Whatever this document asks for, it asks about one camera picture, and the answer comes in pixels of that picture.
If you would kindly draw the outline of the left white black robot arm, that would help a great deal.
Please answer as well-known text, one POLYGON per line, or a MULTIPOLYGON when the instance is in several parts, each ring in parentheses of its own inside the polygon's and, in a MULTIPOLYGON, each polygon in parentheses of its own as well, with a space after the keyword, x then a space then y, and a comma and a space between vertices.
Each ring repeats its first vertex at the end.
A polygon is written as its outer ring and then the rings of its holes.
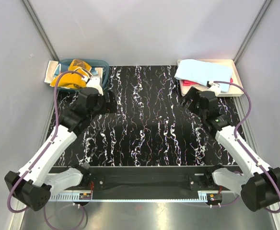
POLYGON ((117 102, 113 91, 85 88, 64 114, 56 117, 56 126, 49 138, 31 160, 19 171, 9 171, 4 181, 9 189, 8 209, 11 198, 16 198, 33 211, 42 209, 52 195, 70 187, 81 190, 90 185, 89 171, 83 166, 72 166, 63 172, 49 176, 58 158, 77 137, 87 129, 98 115, 116 113, 117 102))

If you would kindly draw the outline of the yellow bear towel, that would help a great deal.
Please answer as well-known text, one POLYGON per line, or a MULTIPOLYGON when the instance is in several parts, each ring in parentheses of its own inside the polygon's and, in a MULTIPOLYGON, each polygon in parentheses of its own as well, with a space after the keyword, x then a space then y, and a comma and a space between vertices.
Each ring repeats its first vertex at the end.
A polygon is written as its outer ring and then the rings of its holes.
POLYGON ((59 82, 58 87, 67 89, 86 88, 87 81, 91 78, 92 67, 80 59, 74 59, 68 67, 68 73, 64 74, 59 82))

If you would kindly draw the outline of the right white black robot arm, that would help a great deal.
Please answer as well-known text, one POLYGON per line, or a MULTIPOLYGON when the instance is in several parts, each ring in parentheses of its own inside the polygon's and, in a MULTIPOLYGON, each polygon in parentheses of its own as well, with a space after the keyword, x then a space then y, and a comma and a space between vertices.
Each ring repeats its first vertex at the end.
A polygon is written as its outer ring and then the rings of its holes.
POLYGON ((245 206, 253 212, 264 208, 270 213, 278 214, 280 168, 272 168, 262 160, 239 136, 238 127, 220 113, 217 97, 219 92, 213 87, 207 91, 191 87, 184 96, 184 103, 191 102, 189 111, 200 117, 205 131, 229 152, 242 174, 216 165, 208 170, 204 184, 210 190, 221 186, 238 194, 245 206))

